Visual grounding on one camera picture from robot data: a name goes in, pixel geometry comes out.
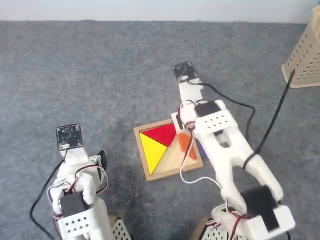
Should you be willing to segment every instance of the gray carpet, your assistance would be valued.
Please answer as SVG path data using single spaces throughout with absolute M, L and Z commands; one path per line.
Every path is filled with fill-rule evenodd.
M 136 240 L 185 240 L 222 203 L 207 181 L 178 175 L 146 182 L 135 126 L 168 119 L 179 104 L 171 65 L 191 60 L 201 79 L 252 103 L 256 146 L 285 82 L 280 66 L 305 26 L 209 22 L 0 22 L 0 236 L 43 240 L 29 208 L 58 163 L 55 127 L 81 123 L 84 146 L 104 149 L 110 186 L 102 194 Z M 314 240 L 320 220 L 320 87 L 291 89 L 262 156 L 295 217 L 294 240 Z M 206 99 L 219 98 L 209 89 Z M 250 110 L 225 101 L 243 131 Z M 187 179 L 214 176 L 204 167 Z M 241 190 L 256 181 L 241 169 Z M 36 218 L 55 235 L 44 197 Z

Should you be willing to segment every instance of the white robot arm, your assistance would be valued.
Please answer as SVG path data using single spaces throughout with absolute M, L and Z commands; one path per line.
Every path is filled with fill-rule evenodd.
M 262 240 L 294 228 L 295 221 L 289 208 L 278 204 L 283 198 L 283 190 L 258 154 L 247 163 L 245 170 L 258 180 L 261 187 L 240 194 L 233 181 L 233 166 L 243 167 L 254 150 L 222 100 L 203 100 L 203 86 L 197 85 L 200 79 L 190 61 L 177 64 L 172 70 L 178 80 L 183 105 L 179 114 L 175 112 L 171 115 L 175 129 L 177 133 L 185 132 L 185 123 L 193 123 L 193 136 L 199 140 L 215 170 L 222 198 L 238 213 L 251 215 L 250 219 L 243 220 L 243 227 L 239 227 L 238 232 L 249 239 Z M 265 202 L 259 199 L 259 195 L 263 194 L 266 195 Z M 222 217 L 220 221 L 231 232 L 233 222 L 228 224 L 224 219 Z
M 88 157 L 82 145 L 81 127 L 56 128 L 57 144 L 65 161 L 47 196 L 63 240 L 131 240 L 123 221 L 119 231 L 111 226 L 105 202 L 97 197 L 109 184 L 105 153 Z

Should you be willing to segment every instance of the orange puzzle piece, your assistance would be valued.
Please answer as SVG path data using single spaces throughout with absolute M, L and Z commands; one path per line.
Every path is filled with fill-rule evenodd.
M 178 135 L 178 139 L 179 139 L 179 144 L 180 144 L 180 148 L 182 152 L 186 152 L 189 141 L 190 141 L 190 136 L 186 133 L 179 133 Z M 192 147 L 189 153 L 189 157 L 192 159 L 196 159 L 196 154 L 195 154 L 195 150 Z

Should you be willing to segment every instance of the tangram puzzle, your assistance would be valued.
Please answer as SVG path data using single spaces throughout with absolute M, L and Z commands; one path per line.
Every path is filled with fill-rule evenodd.
M 147 181 L 165 178 L 180 171 L 190 135 L 176 134 L 171 119 L 134 128 L 134 134 Z M 183 171 L 201 168 L 203 162 L 194 142 Z

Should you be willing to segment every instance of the beige plastic basket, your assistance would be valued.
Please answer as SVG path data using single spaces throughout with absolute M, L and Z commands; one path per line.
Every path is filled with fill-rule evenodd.
M 320 41 L 311 24 L 305 28 L 288 60 L 281 67 L 286 82 L 293 69 L 295 74 L 290 87 L 320 86 Z

